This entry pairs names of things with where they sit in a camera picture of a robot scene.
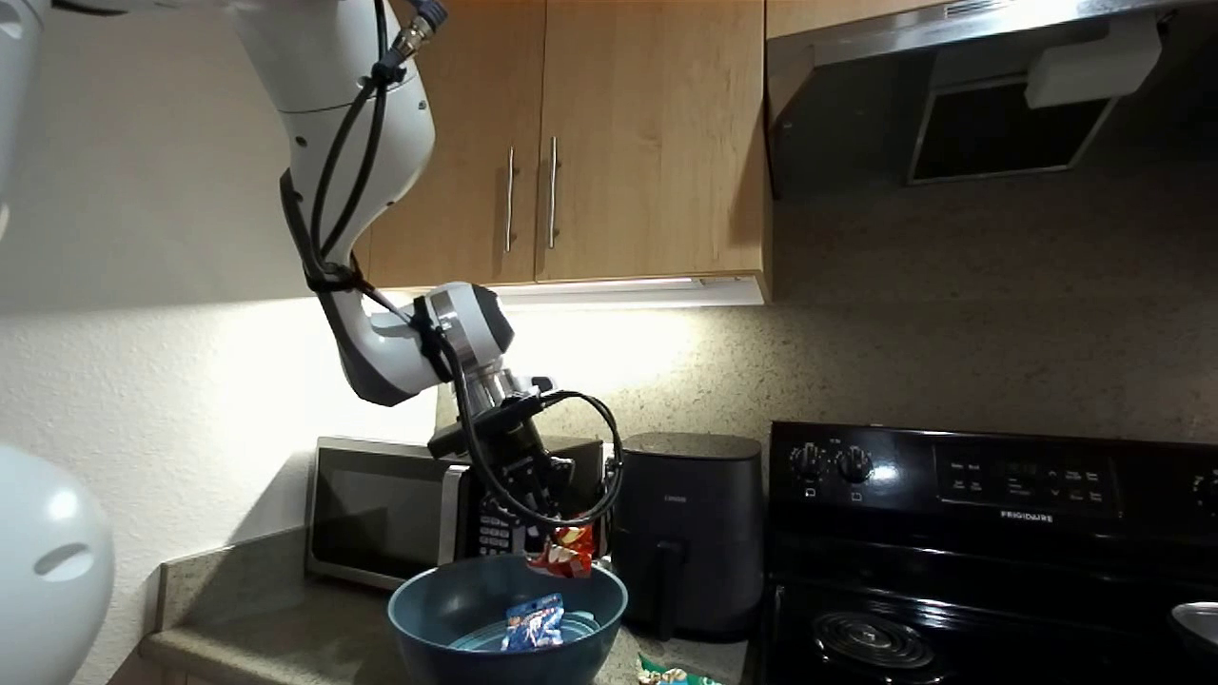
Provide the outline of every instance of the kitchen counter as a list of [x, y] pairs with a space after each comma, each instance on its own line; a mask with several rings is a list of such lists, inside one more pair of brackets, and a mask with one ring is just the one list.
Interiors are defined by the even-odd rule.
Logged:
[[[157, 629], [139, 658], [207, 685], [392, 685], [405, 682], [387, 592], [303, 574], [299, 534], [158, 568]], [[636, 656], [741, 682], [746, 644], [639, 639], [615, 630], [597, 685], [636, 685]]]

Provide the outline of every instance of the oven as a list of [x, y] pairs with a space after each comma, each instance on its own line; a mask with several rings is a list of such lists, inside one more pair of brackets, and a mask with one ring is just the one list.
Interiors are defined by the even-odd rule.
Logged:
[[773, 422], [764, 574], [764, 685], [1218, 682], [1218, 446]]

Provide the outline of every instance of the range hood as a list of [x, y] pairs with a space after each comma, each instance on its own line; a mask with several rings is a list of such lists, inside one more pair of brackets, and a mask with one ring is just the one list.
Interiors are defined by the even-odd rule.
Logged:
[[1066, 170], [1125, 97], [1201, 57], [1208, 82], [1187, 89], [1213, 97], [1213, 0], [951, 0], [784, 34], [770, 42], [775, 193]]

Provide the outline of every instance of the bowl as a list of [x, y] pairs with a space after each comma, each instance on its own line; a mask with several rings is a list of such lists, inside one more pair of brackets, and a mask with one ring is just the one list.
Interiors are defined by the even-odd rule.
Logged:
[[[504, 651], [506, 607], [547, 592], [562, 596], [562, 644]], [[606, 568], [595, 568], [589, 577], [557, 577], [520, 554], [478, 554], [396, 587], [387, 624], [406, 685], [589, 685], [623, 607], [628, 590]]]

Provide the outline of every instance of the cabinet door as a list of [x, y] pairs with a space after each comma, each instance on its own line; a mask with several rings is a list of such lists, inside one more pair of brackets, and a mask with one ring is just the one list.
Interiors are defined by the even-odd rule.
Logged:
[[761, 0], [552, 0], [539, 279], [756, 273]]
[[377, 286], [532, 279], [543, 0], [444, 5], [448, 21], [420, 54], [431, 168], [359, 251]]
[[770, 38], [898, 14], [944, 0], [770, 0]]

